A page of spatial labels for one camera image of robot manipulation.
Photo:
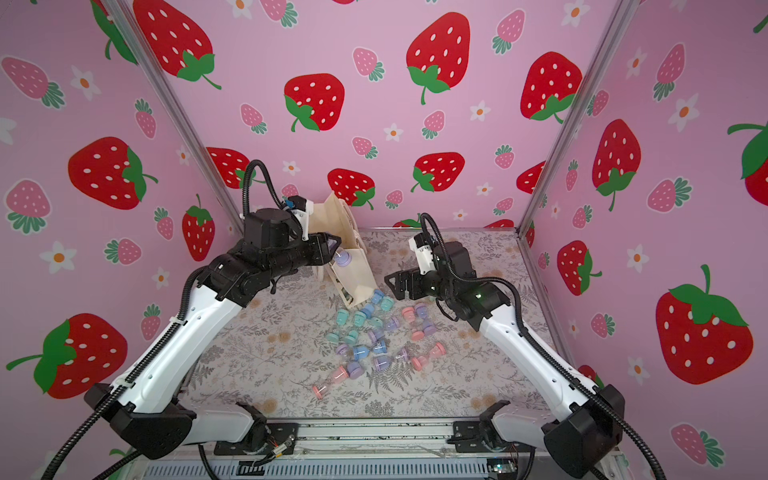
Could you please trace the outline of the purple hourglass carried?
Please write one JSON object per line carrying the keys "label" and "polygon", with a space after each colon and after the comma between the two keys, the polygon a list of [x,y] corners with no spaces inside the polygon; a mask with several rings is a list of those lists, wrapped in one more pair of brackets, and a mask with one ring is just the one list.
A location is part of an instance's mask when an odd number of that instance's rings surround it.
{"label": "purple hourglass carried", "polygon": [[337,250],[334,254],[334,263],[339,268],[349,266],[352,260],[352,255],[345,249]]}

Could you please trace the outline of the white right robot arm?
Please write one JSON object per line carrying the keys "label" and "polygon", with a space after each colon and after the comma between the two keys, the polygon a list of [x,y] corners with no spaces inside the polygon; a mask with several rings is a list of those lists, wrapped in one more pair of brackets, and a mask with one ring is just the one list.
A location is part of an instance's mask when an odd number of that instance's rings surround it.
{"label": "white right robot arm", "polygon": [[523,320],[516,287],[502,278],[478,276],[461,243],[439,243],[418,234],[409,248],[416,267],[385,278],[395,298],[442,302],[447,318],[467,322],[490,340],[549,407],[543,420],[525,420],[501,407],[490,415],[492,432],[504,442],[546,450],[573,478],[594,471],[623,438],[623,395],[612,385],[599,386],[547,345]]}

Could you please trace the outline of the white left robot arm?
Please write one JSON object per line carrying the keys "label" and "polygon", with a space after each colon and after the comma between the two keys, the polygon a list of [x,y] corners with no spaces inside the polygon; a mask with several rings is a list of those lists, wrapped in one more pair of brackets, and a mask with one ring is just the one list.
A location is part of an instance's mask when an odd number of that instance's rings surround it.
{"label": "white left robot arm", "polygon": [[179,313],[129,370],[86,395],[96,414],[148,459],[208,442],[246,443],[259,414],[245,404],[194,410],[176,396],[182,380],[222,328],[261,291],[306,266],[330,263],[342,240],[311,233],[296,210],[265,208],[246,214],[245,232],[228,252],[193,272]]}

